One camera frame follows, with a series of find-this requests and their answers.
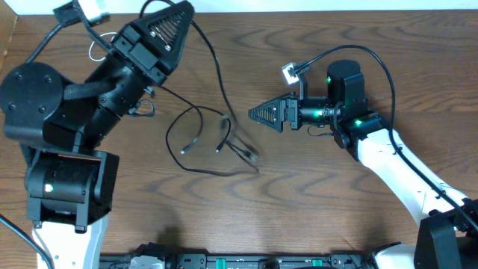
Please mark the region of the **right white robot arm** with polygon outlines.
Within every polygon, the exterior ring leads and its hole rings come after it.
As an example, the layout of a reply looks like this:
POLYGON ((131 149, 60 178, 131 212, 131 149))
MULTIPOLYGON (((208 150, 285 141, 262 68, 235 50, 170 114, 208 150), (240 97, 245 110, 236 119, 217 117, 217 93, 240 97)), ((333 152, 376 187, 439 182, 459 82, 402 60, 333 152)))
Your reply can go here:
POLYGON ((284 123, 293 130, 304 125, 329 126, 335 142, 372 170, 406 207, 419 227, 414 246, 396 243, 361 258, 347 258, 354 268, 476 268, 477 201, 434 174, 391 129, 369 109, 364 76, 358 62, 335 61, 326 72, 326 96, 309 96, 306 64, 282 68, 288 84, 299 93, 278 96, 249 110, 248 115, 278 132, 284 123))

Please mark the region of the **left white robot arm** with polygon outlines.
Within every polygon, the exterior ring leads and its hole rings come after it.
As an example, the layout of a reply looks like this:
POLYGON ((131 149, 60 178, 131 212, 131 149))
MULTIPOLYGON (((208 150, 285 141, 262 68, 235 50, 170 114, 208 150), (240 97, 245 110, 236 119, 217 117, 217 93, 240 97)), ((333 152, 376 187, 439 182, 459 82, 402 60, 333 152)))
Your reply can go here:
POLYGON ((112 209, 119 157, 99 145, 124 116, 134 117, 179 65, 193 21, 180 1, 124 25, 104 40, 89 15, 71 1, 55 10, 58 29, 82 23, 105 51, 82 83, 37 60, 33 52, 1 83, 4 133, 19 142, 27 170, 27 216, 39 268, 97 268, 112 209))

